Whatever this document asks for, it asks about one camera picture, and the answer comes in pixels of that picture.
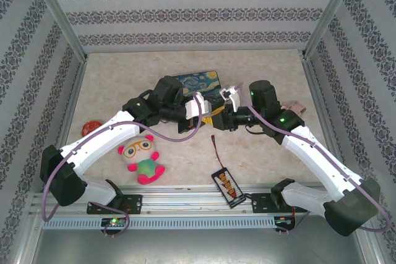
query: marble surface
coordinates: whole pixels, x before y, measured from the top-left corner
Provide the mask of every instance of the marble surface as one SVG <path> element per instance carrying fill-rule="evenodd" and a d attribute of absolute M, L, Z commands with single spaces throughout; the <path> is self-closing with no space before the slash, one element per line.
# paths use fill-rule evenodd
<path fill-rule="evenodd" d="M 67 142 L 81 138 L 81 128 L 87 121 L 106 122 L 130 98 L 153 88 L 164 75 L 205 70 L 217 71 L 222 85 L 244 82 L 247 95 L 251 82 L 269 80 L 277 91 L 278 100 L 298 100 L 307 107 L 303 119 L 324 143 L 298 52 L 292 49 L 91 54 Z M 160 123 L 154 129 L 173 138 L 187 135 L 179 135 L 175 123 Z M 166 171 L 152 185 L 213 184 L 211 174 L 218 171 L 220 165 L 210 139 L 212 134 L 216 135 L 222 163 L 239 184 L 276 183 L 286 177 L 298 182 L 318 182 L 296 156 L 273 139 L 248 134 L 244 127 L 229 132 L 205 125 L 187 142 L 172 143 L 155 138 L 160 152 L 157 162 L 163 164 Z M 116 148 L 85 174 L 111 179 L 117 185 L 137 184 L 136 173 L 127 170 Z"/>

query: damask wallpaper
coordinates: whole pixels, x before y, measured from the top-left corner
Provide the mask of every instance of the damask wallpaper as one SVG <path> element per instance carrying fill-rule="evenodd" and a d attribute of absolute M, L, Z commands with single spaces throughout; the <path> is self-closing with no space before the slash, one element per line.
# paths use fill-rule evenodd
<path fill-rule="evenodd" d="M 59 0 L 86 52 L 303 49 L 329 0 Z"/>
<path fill-rule="evenodd" d="M 44 0 L 0 0 L 0 263 L 15 251 L 41 151 L 58 141 L 80 62 Z"/>
<path fill-rule="evenodd" d="M 381 185 L 386 263 L 396 263 L 395 1 L 343 0 L 311 57 L 345 164 Z"/>

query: stuffed toy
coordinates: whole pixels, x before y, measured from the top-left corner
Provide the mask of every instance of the stuffed toy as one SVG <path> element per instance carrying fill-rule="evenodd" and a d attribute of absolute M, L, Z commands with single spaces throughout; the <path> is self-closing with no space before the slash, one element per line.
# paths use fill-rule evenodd
<path fill-rule="evenodd" d="M 165 167 L 156 164 L 160 154 L 154 148 L 154 136 L 131 138 L 125 145 L 118 147 L 130 172 L 137 171 L 137 182 L 147 185 L 156 181 L 164 172 Z"/>

